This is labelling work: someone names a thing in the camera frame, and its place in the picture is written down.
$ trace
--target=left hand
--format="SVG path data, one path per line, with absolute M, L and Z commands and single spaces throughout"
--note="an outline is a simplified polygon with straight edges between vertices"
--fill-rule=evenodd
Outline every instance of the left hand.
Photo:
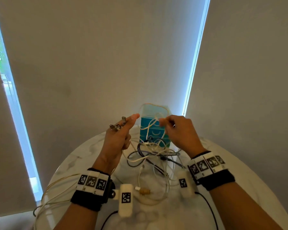
M 126 124 L 119 131 L 113 131 L 110 128 L 106 131 L 103 148 L 92 166 L 94 169 L 111 174 L 119 164 L 122 150 L 127 149 L 130 145 L 129 130 L 139 117 L 139 114 L 133 114 L 126 118 Z M 123 121 L 119 121 L 118 124 L 122 126 Z

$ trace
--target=hand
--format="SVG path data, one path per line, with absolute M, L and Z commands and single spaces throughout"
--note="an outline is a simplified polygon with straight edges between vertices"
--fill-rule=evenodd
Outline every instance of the hand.
M 135 121 L 139 117 L 139 114 L 133 114 L 126 118 L 126 124 L 119 131 L 113 131 L 110 128 L 106 131 L 104 145 L 92 166 L 94 169 L 111 174 L 119 163 L 122 150 L 127 149 L 130 145 L 131 135 L 129 134 L 129 130 L 134 126 Z M 122 126 L 123 121 L 119 121 L 118 124 Z
M 194 129 L 192 120 L 184 116 L 170 115 L 159 119 L 160 126 L 165 127 L 165 131 L 170 140 L 189 157 L 207 151 L 200 142 L 200 139 Z

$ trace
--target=right hand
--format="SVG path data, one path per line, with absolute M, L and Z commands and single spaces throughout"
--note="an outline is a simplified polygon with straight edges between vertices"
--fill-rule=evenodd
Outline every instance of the right hand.
M 165 127 L 170 140 L 185 151 L 190 158 L 207 151 L 201 144 L 191 119 L 170 115 L 166 118 L 160 118 L 159 123 L 161 127 Z

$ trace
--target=floor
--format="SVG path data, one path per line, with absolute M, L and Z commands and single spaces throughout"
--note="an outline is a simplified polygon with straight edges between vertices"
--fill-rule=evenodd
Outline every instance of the floor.
M 30 212 L 23 212 L 0 217 L 0 230 L 32 230 L 35 217 Z

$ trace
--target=marble surface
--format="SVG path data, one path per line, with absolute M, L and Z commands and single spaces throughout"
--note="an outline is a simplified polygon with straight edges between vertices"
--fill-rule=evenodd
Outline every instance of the marble surface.
M 131 129 L 132 137 L 139 137 L 139 128 L 135 126 Z M 84 142 L 75 149 L 60 165 L 53 175 L 50 183 L 72 174 L 81 173 L 94 163 L 104 142 L 105 133 L 99 134 Z M 237 183 L 284 229 L 288 230 L 288 214 L 278 201 L 275 194 L 269 187 L 243 162 L 231 153 L 216 145 L 215 143 L 201 138 L 203 146 L 211 151 L 218 151 L 219 155 L 225 160 L 230 172 L 235 176 Z M 125 151 L 126 154 L 132 152 L 132 147 Z M 186 164 L 189 157 L 185 152 L 181 154 L 182 161 Z M 126 159 L 121 158 L 112 179 L 119 187 L 121 182 L 137 185 L 139 168 L 131 168 L 127 165 Z M 79 176 L 65 179 L 53 186 L 45 195 L 45 201 L 55 197 L 73 183 L 77 182 Z M 74 185 L 64 194 L 54 201 L 64 201 L 71 198 L 75 190 Z M 148 187 L 152 191 L 152 196 L 161 196 L 164 192 L 162 178 L 156 177 L 152 172 L 152 166 L 147 164 L 141 175 L 141 186 Z M 201 185 L 198 186 L 208 200 L 215 213 L 219 229 L 224 229 L 217 209 L 212 198 Z M 183 199 L 179 192 L 179 186 L 172 186 L 168 197 L 161 203 L 149 206 L 139 203 L 134 199 L 133 216 L 130 218 L 120 218 L 113 215 L 108 220 L 104 230 L 111 229 L 139 229 L 139 230 L 158 230 L 158 229 L 211 229 L 215 230 L 215 223 L 207 203 L 202 197 L 196 196 L 192 199 Z M 53 229 L 60 218 L 65 213 L 70 202 L 54 205 L 42 212 L 37 220 L 36 227 L 40 229 Z M 110 200 L 104 204 L 97 219 L 96 229 L 100 229 L 106 217 L 113 211 L 118 210 L 118 201 Z

